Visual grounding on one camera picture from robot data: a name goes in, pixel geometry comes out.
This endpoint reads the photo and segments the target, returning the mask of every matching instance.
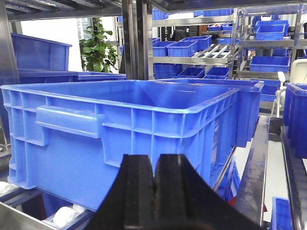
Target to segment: blue plastic crate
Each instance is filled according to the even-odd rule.
[[[205,50],[212,44],[212,36],[186,37],[182,41],[197,41],[197,50]]]
[[[267,102],[273,102],[276,99],[275,92],[279,90],[280,81],[279,80],[262,80],[264,82],[264,87],[261,92],[261,100]]]
[[[71,45],[14,33],[12,42],[18,68],[68,70]]]
[[[254,31],[257,31],[261,25],[285,25],[284,27],[284,36],[288,35],[289,30],[289,21],[288,20],[273,20],[273,21],[257,21],[254,27]]]
[[[204,11],[205,17],[212,16],[225,16],[233,13],[233,9],[218,9],[218,10],[206,10]]]
[[[233,136],[232,146],[245,147],[255,132],[260,109],[260,95],[264,86],[259,80],[211,80],[211,79],[170,79],[165,82],[186,84],[216,84],[239,88],[237,101],[237,134]]]
[[[289,57],[263,57],[255,56],[249,64],[250,71],[257,72],[289,72],[290,58]]]
[[[238,89],[231,87],[126,80],[1,88],[9,181],[93,211],[123,154],[148,154],[154,169],[161,153],[184,152],[208,181],[236,131]]]
[[[161,38],[159,37],[153,37],[153,44],[157,43],[157,42],[160,42],[161,41]]]
[[[240,187],[240,177],[236,168],[235,157],[233,158],[227,172],[222,180],[217,193],[225,200],[229,201],[237,195]]]
[[[197,51],[195,41],[179,41],[167,47],[170,57],[191,57]]]
[[[208,31],[221,31],[222,25],[209,25]]]
[[[274,57],[286,57],[288,54],[288,49],[274,49],[273,56]]]
[[[286,83],[286,87],[283,119],[289,126],[290,145],[295,149],[296,156],[307,158],[307,84]]]
[[[153,44],[153,56],[165,57],[168,56],[167,47],[175,42],[157,42]]]
[[[226,76],[214,76],[214,75],[205,75],[205,79],[216,79],[216,80],[226,80]]]
[[[44,71],[19,70],[21,84],[33,83],[61,83],[80,81],[110,81],[126,80],[125,74],[101,73],[101,72],[73,72],[73,71]]]
[[[178,78],[203,78],[206,69],[189,67],[178,74]]]
[[[203,16],[203,11],[194,11],[194,17]]]
[[[232,24],[222,24],[222,30],[224,31],[232,31],[233,25]]]
[[[270,230],[293,230],[287,198],[274,196]]]
[[[160,10],[153,9],[153,19],[154,20],[162,20],[168,18],[169,14],[168,13],[163,13]]]
[[[126,80],[127,76],[125,74],[107,74],[107,73],[101,73],[101,74],[78,74],[77,80],[75,82],[86,82],[86,81],[117,81],[117,80]]]
[[[230,37],[218,38],[217,43],[218,44],[231,44],[231,38]],[[240,38],[236,38],[236,43],[240,44]]]
[[[283,40],[285,25],[261,25],[256,30],[256,40]]]
[[[174,74],[176,76],[182,71],[182,64],[154,63],[153,70],[155,74]]]
[[[214,77],[222,77],[217,79],[226,79],[229,75],[229,68],[228,67],[212,67],[207,73],[206,77],[208,79],[214,79]]]
[[[119,49],[120,49],[120,54],[123,55],[123,53],[124,53],[124,46],[120,46]]]
[[[154,74],[154,79],[160,80],[160,79],[171,79],[176,77],[176,74],[174,73],[155,73]]]
[[[228,190],[231,187],[233,174],[234,174],[234,166],[235,166],[235,159],[233,158],[217,190],[217,194],[223,199],[227,198]]]

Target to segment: white chair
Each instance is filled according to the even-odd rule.
[[[276,107],[276,116],[279,117],[280,108],[284,106],[286,87],[283,86],[285,82],[284,73],[279,71],[277,74],[280,81],[280,88],[275,93],[276,99],[273,102],[271,116],[273,116]],[[290,82],[307,83],[307,59],[298,59],[293,62],[290,73]]]

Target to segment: metal shelving rack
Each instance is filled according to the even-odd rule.
[[[298,49],[306,49],[307,41],[300,39],[300,29],[302,28],[301,16],[307,11],[306,4],[290,4],[284,6],[261,6],[240,9],[240,45],[237,64],[237,76],[239,78],[261,78],[261,79],[278,79],[276,72],[253,72],[249,71],[248,49],[249,48],[288,48],[291,50],[291,63],[295,60]],[[293,39],[262,41],[254,40],[251,26],[251,17],[256,15],[282,15],[296,14],[295,32]]]
[[[196,17],[188,19],[164,19],[153,20],[152,27],[168,27],[168,26],[192,26],[192,25],[209,25],[213,23],[232,23],[232,31],[214,31],[217,34],[231,34],[232,37],[237,35],[237,9],[234,13],[226,16],[213,16],[213,17]],[[123,23],[118,22],[117,26],[122,28]],[[238,54],[236,52],[236,40],[232,39],[230,45],[211,45],[206,50],[195,53],[192,57],[153,57],[153,63],[180,63],[191,65],[228,65],[230,73],[233,71],[234,59]]]

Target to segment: green potted plant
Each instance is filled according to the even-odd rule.
[[[84,32],[91,34],[92,38],[79,41],[82,68],[85,67],[87,71],[111,72],[110,67],[115,68],[118,55],[114,47],[107,43],[106,35],[112,35],[113,32],[104,30],[99,18],[93,18],[93,26],[88,26]]]

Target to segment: crate handle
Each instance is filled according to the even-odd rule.
[[[36,124],[91,138],[101,137],[103,114],[44,105],[37,108]]]

